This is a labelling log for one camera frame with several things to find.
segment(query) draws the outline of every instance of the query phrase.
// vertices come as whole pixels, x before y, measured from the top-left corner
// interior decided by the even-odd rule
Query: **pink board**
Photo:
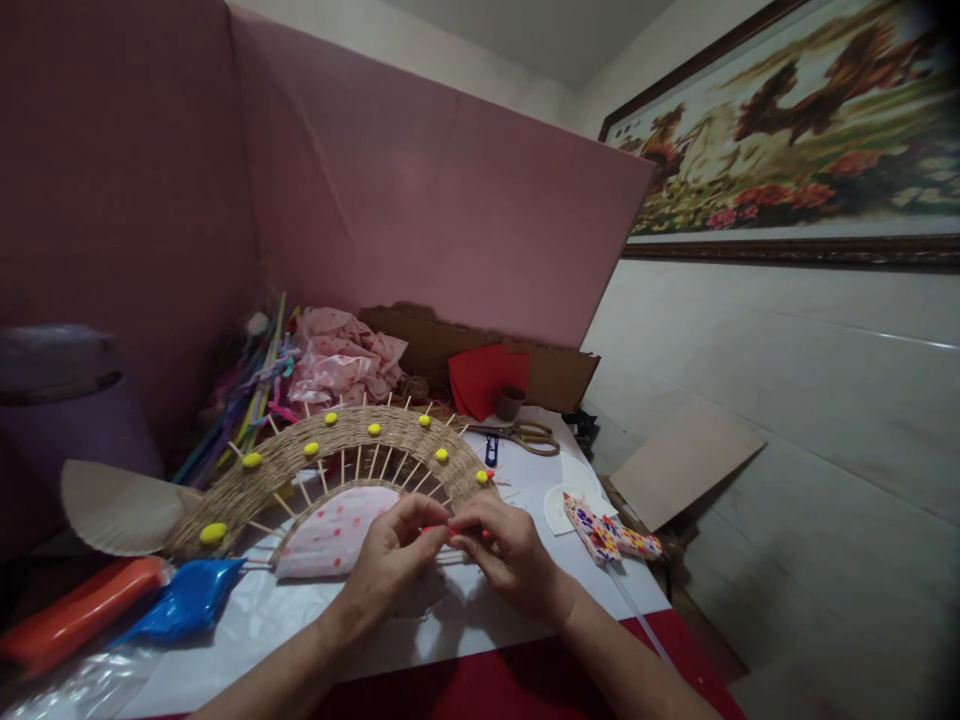
[[[221,0],[0,3],[0,323],[115,334],[161,441],[259,288],[230,43]],[[5,559],[56,515],[0,452]]]
[[[580,346],[652,164],[231,13],[276,286]]]

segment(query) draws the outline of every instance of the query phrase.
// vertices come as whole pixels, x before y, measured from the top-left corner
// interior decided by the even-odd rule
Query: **white wall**
[[[766,0],[677,0],[584,91],[604,116]],[[692,395],[769,443],[700,521],[692,597],[751,717],[913,717],[960,599],[960,278],[621,261],[584,342],[612,472]]]
[[[380,0],[229,0],[277,22],[560,127],[576,95]]]

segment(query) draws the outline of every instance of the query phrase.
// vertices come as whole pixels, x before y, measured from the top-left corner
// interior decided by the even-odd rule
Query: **yellow clay ball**
[[[200,531],[200,542],[203,545],[219,545],[227,534],[227,526],[223,523],[207,525]]]

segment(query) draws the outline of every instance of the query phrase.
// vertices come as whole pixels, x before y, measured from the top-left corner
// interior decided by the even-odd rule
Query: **hand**
[[[353,643],[386,621],[393,603],[450,539],[449,514],[436,500],[408,495],[370,525],[343,590],[330,605]],[[420,528],[433,527],[420,535]]]
[[[480,493],[450,521],[457,532],[478,526],[497,542],[499,556],[478,539],[479,532],[456,535],[450,545],[474,558],[491,587],[516,610],[558,631],[573,611],[579,585],[550,557],[533,518],[492,493]]]

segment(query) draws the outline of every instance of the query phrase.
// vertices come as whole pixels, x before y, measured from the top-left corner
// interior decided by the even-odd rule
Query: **orange clay package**
[[[0,638],[0,659],[30,680],[57,667],[138,600],[169,582],[162,558],[124,558]]]

